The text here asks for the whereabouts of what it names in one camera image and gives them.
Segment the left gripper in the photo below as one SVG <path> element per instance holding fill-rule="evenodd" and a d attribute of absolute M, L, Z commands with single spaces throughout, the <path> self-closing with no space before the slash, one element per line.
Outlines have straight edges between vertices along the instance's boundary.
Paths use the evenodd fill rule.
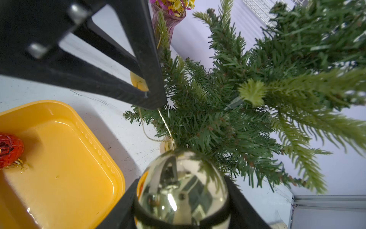
<path fill-rule="evenodd" d="M 59 47 L 65 36 L 74 33 L 123 67 L 140 73 L 135 55 L 90 19 L 106 4 L 1 1 L 1 74 L 110 97 L 113 86 L 126 82 Z"/>

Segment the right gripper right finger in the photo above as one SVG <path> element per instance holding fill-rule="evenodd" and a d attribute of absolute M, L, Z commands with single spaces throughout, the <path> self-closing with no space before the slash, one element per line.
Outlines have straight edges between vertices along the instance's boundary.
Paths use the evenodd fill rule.
<path fill-rule="evenodd" d="M 237 185 L 228 176 L 225 176 L 225 181 L 230 197 L 229 229 L 271 229 L 244 197 Z"/>

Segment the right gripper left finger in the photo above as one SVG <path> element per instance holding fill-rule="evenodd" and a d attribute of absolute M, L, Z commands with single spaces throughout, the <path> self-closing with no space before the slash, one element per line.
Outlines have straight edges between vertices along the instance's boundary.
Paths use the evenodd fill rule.
<path fill-rule="evenodd" d="M 133 200 L 139 179 L 136 179 L 126 190 L 107 217 L 96 227 L 97 229 L 136 229 L 133 215 Z"/>

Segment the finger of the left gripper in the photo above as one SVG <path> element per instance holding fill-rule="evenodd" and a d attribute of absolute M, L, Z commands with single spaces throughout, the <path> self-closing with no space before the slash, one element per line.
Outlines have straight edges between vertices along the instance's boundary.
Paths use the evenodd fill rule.
<path fill-rule="evenodd" d="M 114 83 L 110 97 L 156 110 L 167 102 L 153 26 L 146 1 L 110 1 L 128 38 L 140 73 L 149 91 L 140 91 L 127 83 Z"/>

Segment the matte gold ball ornament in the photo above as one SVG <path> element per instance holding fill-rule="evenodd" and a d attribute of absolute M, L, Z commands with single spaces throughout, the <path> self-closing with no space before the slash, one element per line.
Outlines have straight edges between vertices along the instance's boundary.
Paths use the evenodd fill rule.
<path fill-rule="evenodd" d="M 143 91 L 143 92 L 149 91 L 147 83 L 142 77 L 136 75 L 134 72 L 130 72 L 130 79 L 131 79 L 132 85 L 134 87 L 136 87 L 137 89 L 139 89 L 140 91 Z"/>

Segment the shiny silver-gold ball ornament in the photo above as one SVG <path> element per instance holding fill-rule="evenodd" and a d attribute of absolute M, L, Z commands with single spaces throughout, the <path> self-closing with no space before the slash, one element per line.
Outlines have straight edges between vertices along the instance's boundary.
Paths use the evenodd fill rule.
<path fill-rule="evenodd" d="M 202 154 L 177 147 L 170 137 L 160 151 L 137 184 L 136 228 L 229 228 L 229 191 L 218 169 Z"/>

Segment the red glitter ball ornament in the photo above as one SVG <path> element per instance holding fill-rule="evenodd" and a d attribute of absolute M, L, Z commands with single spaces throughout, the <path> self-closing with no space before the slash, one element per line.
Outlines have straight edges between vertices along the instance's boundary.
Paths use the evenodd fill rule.
<path fill-rule="evenodd" d="M 23 166 L 24 142 L 16 135 L 1 133 L 1 170 Z"/>

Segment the small green christmas tree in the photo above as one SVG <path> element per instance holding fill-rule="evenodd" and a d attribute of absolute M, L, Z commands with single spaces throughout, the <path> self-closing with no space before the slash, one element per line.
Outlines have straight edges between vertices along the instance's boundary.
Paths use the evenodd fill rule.
<path fill-rule="evenodd" d="M 272 25 L 246 51 L 231 22 L 233 1 L 193 16 L 210 29 L 213 68 L 173 58 L 159 18 L 164 87 L 172 105 L 135 106 L 131 122 L 151 124 L 158 137 L 209 156 L 249 184 L 296 185 L 323 194 L 312 139 L 366 152 L 366 123 L 341 114 L 366 103 L 365 1 L 311 1 L 289 10 L 276 3 Z"/>

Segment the dark glass vase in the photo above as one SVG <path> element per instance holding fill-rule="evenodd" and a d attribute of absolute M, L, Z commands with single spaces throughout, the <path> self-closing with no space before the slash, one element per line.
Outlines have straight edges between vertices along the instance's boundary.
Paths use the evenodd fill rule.
<path fill-rule="evenodd" d="M 171 44 L 174 29 L 183 19 L 185 19 L 187 12 L 184 14 L 183 17 L 176 17 L 176 16 L 169 15 L 167 12 L 163 11 L 162 9 L 160 9 L 157 6 L 154 6 L 152 4 L 150 4 L 150 7 L 152 10 L 152 26 L 153 26 L 155 41 L 157 43 L 160 42 L 161 34 L 158 31 L 158 24 L 159 24 L 159 15 L 163 15 L 164 20 L 166 22 L 166 26 L 167 26 L 167 31 L 169 33 L 169 44 Z"/>

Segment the sunflower bouquet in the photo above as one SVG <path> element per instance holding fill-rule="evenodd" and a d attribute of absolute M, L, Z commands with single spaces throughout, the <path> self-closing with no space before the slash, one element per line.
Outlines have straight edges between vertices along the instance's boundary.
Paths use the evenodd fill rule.
<path fill-rule="evenodd" d="M 195 0 L 149 0 L 149 3 L 176 17 L 183 17 L 187 10 L 195 8 Z"/>

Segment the yellow plastic tray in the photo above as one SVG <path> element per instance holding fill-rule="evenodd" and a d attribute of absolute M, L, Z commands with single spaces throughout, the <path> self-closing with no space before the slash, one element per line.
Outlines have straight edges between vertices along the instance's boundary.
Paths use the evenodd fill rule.
<path fill-rule="evenodd" d="M 1 112 L 1 132 L 25 146 L 24 165 L 1 171 L 3 229 L 94 229 L 125 193 L 123 173 L 65 103 Z"/>

